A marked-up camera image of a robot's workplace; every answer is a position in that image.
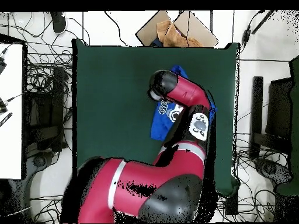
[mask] white robot label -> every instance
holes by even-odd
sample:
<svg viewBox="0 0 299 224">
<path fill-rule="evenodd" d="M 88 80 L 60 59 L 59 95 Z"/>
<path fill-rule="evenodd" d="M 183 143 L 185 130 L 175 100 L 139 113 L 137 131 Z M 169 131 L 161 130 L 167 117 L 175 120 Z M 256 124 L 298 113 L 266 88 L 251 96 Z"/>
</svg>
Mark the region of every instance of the white robot label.
<svg viewBox="0 0 299 224">
<path fill-rule="evenodd" d="M 189 132 L 199 140 L 205 141 L 208 134 L 208 118 L 203 113 L 192 116 Z"/>
</svg>

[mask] cable bundle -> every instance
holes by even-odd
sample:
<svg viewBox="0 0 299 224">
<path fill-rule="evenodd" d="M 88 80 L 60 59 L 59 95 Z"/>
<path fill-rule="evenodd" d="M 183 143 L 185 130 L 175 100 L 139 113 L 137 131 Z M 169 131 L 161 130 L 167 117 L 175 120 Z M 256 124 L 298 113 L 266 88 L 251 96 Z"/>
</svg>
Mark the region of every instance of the cable bundle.
<svg viewBox="0 0 299 224">
<path fill-rule="evenodd" d="M 37 215 L 35 215 L 35 217 L 33 219 L 35 223 L 52 223 L 52 224 L 60 223 L 60 214 L 61 214 L 61 212 L 58 209 L 58 207 L 61 206 L 61 200 L 62 199 L 53 199 L 54 197 L 62 197 L 62 195 L 30 199 L 31 201 L 49 201 L 49 203 L 45 207 L 43 207 Z M 51 219 L 50 220 L 39 221 L 42 214 L 46 214 Z"/>
</svg>

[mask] brown paper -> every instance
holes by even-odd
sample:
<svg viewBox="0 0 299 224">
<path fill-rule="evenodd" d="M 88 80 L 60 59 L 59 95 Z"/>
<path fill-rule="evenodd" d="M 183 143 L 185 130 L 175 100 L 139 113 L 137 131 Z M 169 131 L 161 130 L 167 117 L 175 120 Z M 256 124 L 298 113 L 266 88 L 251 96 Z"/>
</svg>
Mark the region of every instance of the brown paper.
<svg viewBox="0 0 299 224">
<path fill-rule="evenodd" d="M 157 23 L 157 35 L 164 47 L 203 47 L 195 38 L 184 38 L 171 21 Z"/>
</svg>

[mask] black border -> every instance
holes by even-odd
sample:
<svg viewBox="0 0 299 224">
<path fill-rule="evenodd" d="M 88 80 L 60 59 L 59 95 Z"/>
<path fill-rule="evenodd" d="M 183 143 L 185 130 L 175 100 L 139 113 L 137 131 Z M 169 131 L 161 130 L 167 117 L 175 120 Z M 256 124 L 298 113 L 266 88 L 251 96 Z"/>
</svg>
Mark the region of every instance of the black border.
<svg viewBox="0 0 299 224">
<path fill-rule="evenodd" d="M 13 44 L 18 43 L 22 45 L 22 93 L 27 91 L 27 67 L 28 67 L 28 46 L 24 40 L 19 40 L 5 34 L 0 34 L 0 43 L 3 44 Z M 21 178 L 24 179 L 27 174 L 26 170 L 26 160 L 27 160 L 27 112 L 25 106 L 27 106 L 27 96 L 23 94 L 22 96 L 22 155 L 21 155 Z"/>
</svg>

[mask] white surface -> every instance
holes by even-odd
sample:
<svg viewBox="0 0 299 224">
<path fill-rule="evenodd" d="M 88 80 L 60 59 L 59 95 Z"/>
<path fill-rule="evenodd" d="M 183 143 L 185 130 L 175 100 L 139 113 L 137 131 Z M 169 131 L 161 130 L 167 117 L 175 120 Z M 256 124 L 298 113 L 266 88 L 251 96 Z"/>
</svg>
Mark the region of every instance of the white surface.
<svg viewBox="0 0 299 224">
<path fill-rule="evenodd" d="M 234 18 L 234 42 L 241 41 L 244 30 L 246 29 L 252 16 L 258 10 L 235 10 Z M 210 29 L 210 11 L 208 10 L 193 10 L 192 11 L 201 22 Z M 108 14 L 119 24 L 120 34 L 122 40 L 129 46 L 140 46 L 141 43 L 135 36 L 138 31 L 148 19 L 150 19 L 156 13 L 155 10 L 151 11 L 131 11 L 120 12 L 112 11 Z M 175 20 L 178 15 L 178 10 L 168 11 L 171 20 Z M 233 10 L 214 10 L 213 19 L 213 33 L 218 38 L 217 48 L 223 48 L 232 39 L 232 20 Z M 267 21 L 254 35 L 249 39 L 244 52 L 241 54 L 241 59 L 248 60 L 291 60 L 296 57 L 298 52 L 298 34 L 295 34 L 295 28 L 293 27 L 295 18 L 289 16 L 287 13 L 278 11 L 275 16 Z M 15 15 L 16 23 L 22 27 L 25 27 L 30 19 L 30 13 L 17 13 Z M 266 15 L 266 12 L 258 15 L 252 22 L 252 30 Z M 66 12 L 66 16 L 75 18 L 80 24 L 82 24 L 82 12 Z M 49 14 L 45 14 L 46 25 L 51 20 Z M 0 15 L 0 24 L 7 23 L 5 18 Z M 13 19 L 10 18 L 10 23 L 13 25 Z M 39 34 L 43 30 L 44 17 L 43 13 L 34 13 L 33 19 L 30 21 L 28 31 Z M 84 12 L 84 28 L 87 29 L 91 38 L 91 45 L 110 45 L 110 46 L 124 46 L 119 40 L 119 33 L 116 25 L 104 14 L 104 12 Z M 82 38 L 82 28 L 73 20 L 68 22 L 67 30 L 72 31 Z M 0 33 L 7 34 L 7 27 L 0 27 Z M 14 28 L 9 29 L 9 34 L 14 37 L 22 37 Z M 86 32 L 83 34 L 84 40 L 89 43 Z M 32 38 L 29 34 L 25 33 L 26 39 L 35 43 L 43 43 L 41 38 Z M 60 35 L 54 45 L 64 47 L 54 47 L 55 51 L 61 53 L 63 50 L 71 51 L 71 39 L 74 36 L 71 33 L 63 33 Z M 56 34 L 53 32 L 52 25 L 44 32 L 43 40 L 47 43 L 52 43 L 56 38 Z M 29 52 L 32 53 L 35 49 L 38 53 L 49 53 L 50 49 L 44 44 L 32 44 L 29 47 Z M 238 118 L 247 114 L 251 110 L 251 87 L 252 79 L 254 76 L 264 77 L 264 98 L 263 101 L 266 104 L 268 101 L 267 87 L 271 80 L 285 78 L 290 76 L 290 70 L 287 62 L 261 62 L 261 61 L 241 61 L 240 62 L 240 88 L 239 88 L 239 106 L 238 106 Z M 68 106 L 71 106 L 70 99 L 68 100 Z M 263 130 L 265 129 L 267 107 L 263 109 Z M 250 115 L 243 118 L 238 123 L 238 132 L 249 132 L 249 120 Z M 71 127 L 71 121 L 67 124 L 67 128 Z M 71 146 L 72 134 L 71 131 L 65 131 L 69 145 Z M 238 139 L 248 141 L 248 135 L 238 135 Z M 244 141 L 238 141 L 238 146 L 247 146 Z M 59 161 L 46 169 L 43 172 L 38 173 L 33 180 L 32 184 L 32 197 L 61 195 L 64 192 L 65 186 L 71 176 L 72 166 L 72 153 L 69 149 L 64 149 L 60 154 Z M 238 169 L 238 175 L 244 182 L 247 182 L 248 175 L 250 175 L 250 181 L 248 184 L 253 191 L 257 192 L 260 189 L 272 190 L 272 185 L 269 180 L 258 175 L 257 172 L 247 167 L 246 169 Z M 249 188 L 245 185 L 241 185 L 239 196 L 241 198 L 248 197 L 250 195 Z M 273 198 L 269 193 L 260 193 L 258 199 L 262 203 L 271 202 Z M 247 199 L 241 201 L 239 210 L 252 209 L 250 205 L 241 205 L 253 203 L 252 200 Z M 38 213 L 41 208 L 45 206 L 45 202 L 42 204 L 35 204 L 33 206 L 33 212 Z M 248 221 L 254 221 L 252 215 L 242 214 Z M 218 211 L 215 212 L 212 222 L 222 222 L 222 216 Z"/>
<path fill-rule="evenodd" d="M 7 47 L 0 44 L 0 53 Z M 22 45 L 11 45 L 4 56 L 6 67 L 0 74 L 0 97 L 3 101 L 22 93 Z M 0 121 L 12 117 L 0 127 L 0 179 L 21 179 L 22 97 L 8 103 Z"/>
</svg>

